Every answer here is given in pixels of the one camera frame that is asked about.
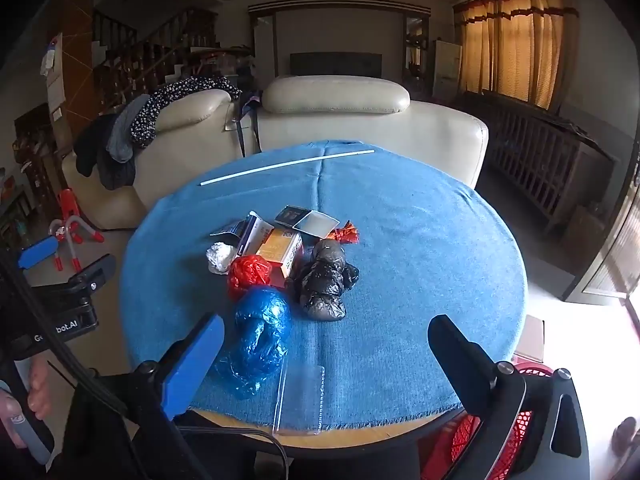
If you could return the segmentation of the person's left hand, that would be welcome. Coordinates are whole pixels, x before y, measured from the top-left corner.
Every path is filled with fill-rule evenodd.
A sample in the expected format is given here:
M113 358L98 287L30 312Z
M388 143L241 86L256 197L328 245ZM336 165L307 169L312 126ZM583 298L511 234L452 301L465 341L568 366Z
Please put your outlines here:
M48 364L42 356L1 362L1 425L17 448L43 464L54 449L44 419L50 408Z

